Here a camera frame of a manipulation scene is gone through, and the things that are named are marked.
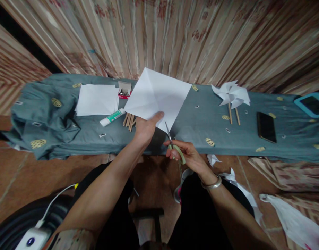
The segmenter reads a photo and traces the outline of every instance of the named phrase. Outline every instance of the red box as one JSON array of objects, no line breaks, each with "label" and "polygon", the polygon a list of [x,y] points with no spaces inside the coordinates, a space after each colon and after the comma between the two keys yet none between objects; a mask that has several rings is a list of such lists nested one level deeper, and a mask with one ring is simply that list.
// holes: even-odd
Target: red box
[{"label": "red box", "polygon": [[121,81],[118,81],[118,85],[119,85],[119,92],[118,92],[119,98],[129,99],[132,93],[132,85],[130,83],[121,82]]}]

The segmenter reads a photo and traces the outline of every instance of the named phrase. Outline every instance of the bracelet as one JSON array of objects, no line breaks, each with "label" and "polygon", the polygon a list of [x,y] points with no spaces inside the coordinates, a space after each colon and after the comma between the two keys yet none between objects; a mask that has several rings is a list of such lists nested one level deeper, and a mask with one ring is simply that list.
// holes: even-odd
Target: bracelet
[{"label": "bracelet", "polygon": [[203,182],[201,181],[201,186],[202,186],[204,189],[207,189],[207,190],[209,190],[209,189],[214,189],[214,188],[218,188],[218,187],[221,185],[221,183],[222,183],[222,179],[221,179],[220,176],[218,176],[218,175],[216,175],[216,176],[217,176],[217,178],[218,178],[218,180],[217,180],[216,183],[214,183],[214,184],[212,184],[212,185],[209,185],[209,186],[205,186],[205,185],[203,184]]}]

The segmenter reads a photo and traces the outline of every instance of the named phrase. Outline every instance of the patterned sleeve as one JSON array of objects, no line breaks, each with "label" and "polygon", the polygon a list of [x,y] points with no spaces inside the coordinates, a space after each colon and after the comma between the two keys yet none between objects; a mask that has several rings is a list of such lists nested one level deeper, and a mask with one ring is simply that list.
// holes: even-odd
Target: patterned sleeve
[{"label": "patterned sleeve", "polygon": [[93,234],[84,229],[62,231],[51,237],[42,250],[93,250],[95,239]]}]

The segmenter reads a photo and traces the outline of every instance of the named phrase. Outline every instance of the black pants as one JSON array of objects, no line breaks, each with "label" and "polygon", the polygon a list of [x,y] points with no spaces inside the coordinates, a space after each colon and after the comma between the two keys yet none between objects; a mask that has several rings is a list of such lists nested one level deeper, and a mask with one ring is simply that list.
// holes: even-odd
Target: black pants
[{"label": "black pants", "polygon": [[[102,164],[93,169],[75,190],[71,207],[87,187],[109,165]],[[234,185],[222,180],[222,184],[254,217],[252,206],[244,194]],[[138,249],[139,237],[128,211],[127,200],[133,192],[133,182],[129,179],[104,226],[96,249]],[[178,249],[232,249],[221,225],[208,192],[201,187],[196,173],[186,178],[180,192],[181,214],[168,242],[172,250]]]}]

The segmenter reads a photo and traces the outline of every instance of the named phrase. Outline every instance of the gray tablecloth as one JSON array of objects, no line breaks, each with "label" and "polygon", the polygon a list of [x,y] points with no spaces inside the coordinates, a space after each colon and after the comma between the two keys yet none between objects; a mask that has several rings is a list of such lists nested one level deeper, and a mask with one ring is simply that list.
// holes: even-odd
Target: gray tablecloth
[{"label": "gray tablecloth", "polygon": [[[131,82],[132,86],[136,83],[128,79],[121,81]],[[131,141],[134,131],[130,133],[122,126],[124,116],[106,127],[99,123],[105,116],[75,116],[78,83],[118,87],[118,80],[112,78],[77,74],[55,74],[42,82],[28,83],[19,98],[22,104],[12,107],[13,128],[4,133],[10,144],[32,151],[39,160],[119,153]],[[319,162],[319,119],[313,120],[293,103],[296,95],[249,92],[251,106],[238,107],[241,122],[238,126],[234,110],[232,125],[222,118],[228,115],[228,107],[219,106],[222,100],[210,86],[197,87],[199,91],[191,88],[171,129],[171,137],[192,142],[199,153]],[[52,98],[61,106],[54,106]],[[119,108],[123,108],[126,101],[120,99]],[[276,144],[259,138],[257,112],[276,116]],[[206,138],[213,140],[215,146],[210,146]],[[145,154],[165,154],[166,147],[162,143],[166,139],[166,133],[156,129]]]}]

